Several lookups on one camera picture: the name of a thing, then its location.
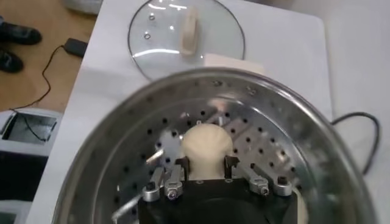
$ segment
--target dough ball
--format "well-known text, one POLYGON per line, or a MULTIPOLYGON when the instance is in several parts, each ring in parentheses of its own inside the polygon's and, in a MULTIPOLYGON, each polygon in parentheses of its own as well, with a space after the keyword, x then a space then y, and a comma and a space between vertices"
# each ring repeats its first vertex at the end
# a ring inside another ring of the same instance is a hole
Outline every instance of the dough ball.
POLYGON ((220 126, 199 124, 185 133, 181 149, 190 160, 191 180, 221 179, 224 157, 233 154, 233 141, 220 126))

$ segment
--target black power adapter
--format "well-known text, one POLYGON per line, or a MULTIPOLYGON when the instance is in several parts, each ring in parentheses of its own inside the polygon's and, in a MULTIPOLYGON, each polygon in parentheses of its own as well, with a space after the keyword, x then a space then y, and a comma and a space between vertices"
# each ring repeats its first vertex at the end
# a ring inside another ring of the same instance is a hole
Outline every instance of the black power adapter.
POLYGON ((65 45, 64 45, 64 50, 68 54, 73 54, 75 56, 78 56, 80 58, 84 57, 85 51, 87 50, 88 43, 76 40, 73 38, 69 38, 65 45))

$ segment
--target stainless steel pot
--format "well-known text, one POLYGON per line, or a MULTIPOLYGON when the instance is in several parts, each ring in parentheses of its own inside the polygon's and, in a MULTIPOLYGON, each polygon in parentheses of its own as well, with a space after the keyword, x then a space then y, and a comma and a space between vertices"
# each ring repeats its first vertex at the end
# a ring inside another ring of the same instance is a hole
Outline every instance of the stainless steel pot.
MULTIPOLYGON (((161 79, 112 111, 77 154, 54 223, 111 223, 155 166, 172 167, 181 136, 196 122, 224 127, 240 159, 287 176, 305 199, 309 223, 376 223, 362 176, 329 122, 287 87, 222 68, 161 79), (146 163, 159 149, 163 157, 146 163)), ((118 222, 136 217, 133 209, 118 222)))

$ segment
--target wooden floor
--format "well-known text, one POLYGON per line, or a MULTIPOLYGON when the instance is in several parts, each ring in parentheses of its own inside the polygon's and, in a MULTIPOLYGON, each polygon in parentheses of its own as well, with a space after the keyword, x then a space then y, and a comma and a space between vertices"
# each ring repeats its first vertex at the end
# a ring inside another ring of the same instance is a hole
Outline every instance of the wooden floor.
MULTIPOLYGON (((69 37, 88 41, 96 20, 96 16, 67 10, 60 0, 0 0, 0 15, 9 23, 38 29, 43 37, 33 46, 0 43, 24 62, 24 70, 17 74, 0 71, 0 111, 39 98, 48 88, 41 72, 52 51, 69 37)), ((80 64, 81 58, 59 50, 46 71, 51 92, 33 107, 64 112, 80 64)))

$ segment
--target metal bracket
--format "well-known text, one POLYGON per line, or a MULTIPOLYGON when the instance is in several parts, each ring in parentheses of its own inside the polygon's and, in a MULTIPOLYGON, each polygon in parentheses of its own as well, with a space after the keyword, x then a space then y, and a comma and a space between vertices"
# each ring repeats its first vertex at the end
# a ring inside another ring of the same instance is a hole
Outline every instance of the metal bracket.
POLYGON ((148 184, 142 188, 142 199, 147 202, 160 199, 160 186, 164 180, 164 168, 158 167, 154 170, 152 178, 148 184))
POLYGON ((170 200, 175 200, 183 194, 182 167, 181 165, 174 165, 171 176, 164 184, 164 193, 170 200))
POLYGON ((256 194, 267 196, 269 194, 268 180, 257 175, 251 167, 241 162, 237 164, 237 169, 249 183, 249 189, 256 194))
POLYGON ((261 166, 258 164, 251 164, 251 167, 256 173, 259 173, 263 177, 267 178, 272 186, 272 191, 274 194, 279 196, 290 196, 292 193, 293 185, 290 181, 287 180, 287 177, 278 176, 277 173, 266 166, 261 166))

